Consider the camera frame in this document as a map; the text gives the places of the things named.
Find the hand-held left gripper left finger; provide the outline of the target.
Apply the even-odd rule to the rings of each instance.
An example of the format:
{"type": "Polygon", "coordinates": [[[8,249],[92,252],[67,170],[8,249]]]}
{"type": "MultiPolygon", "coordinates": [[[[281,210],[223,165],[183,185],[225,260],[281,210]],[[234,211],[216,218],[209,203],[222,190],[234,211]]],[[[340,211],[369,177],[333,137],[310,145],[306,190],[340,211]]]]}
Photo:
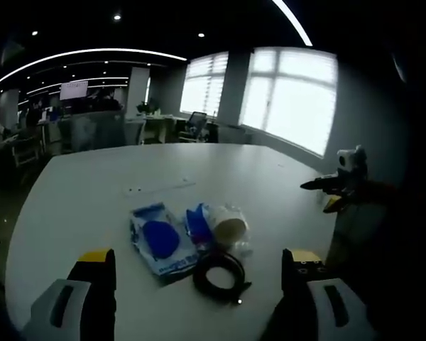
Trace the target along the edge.
{"type": "Polygon", "coordinates": [[[31,306],[26,340],[113,340],[116,314],[113,249],[82,255],[66,279],[54,281],[31,306]]]}

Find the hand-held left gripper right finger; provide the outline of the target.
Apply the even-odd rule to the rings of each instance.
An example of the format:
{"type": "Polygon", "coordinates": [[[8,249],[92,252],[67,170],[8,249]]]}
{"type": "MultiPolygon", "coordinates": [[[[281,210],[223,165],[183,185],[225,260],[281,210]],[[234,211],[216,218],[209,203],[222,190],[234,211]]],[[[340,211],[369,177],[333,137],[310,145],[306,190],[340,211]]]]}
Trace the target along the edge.
{"type": "Polygon", "coordinates": [[[283,296],[269,320],[270,340],[375,340],[367,308],[308,251],[284,249],[283,296]]]}

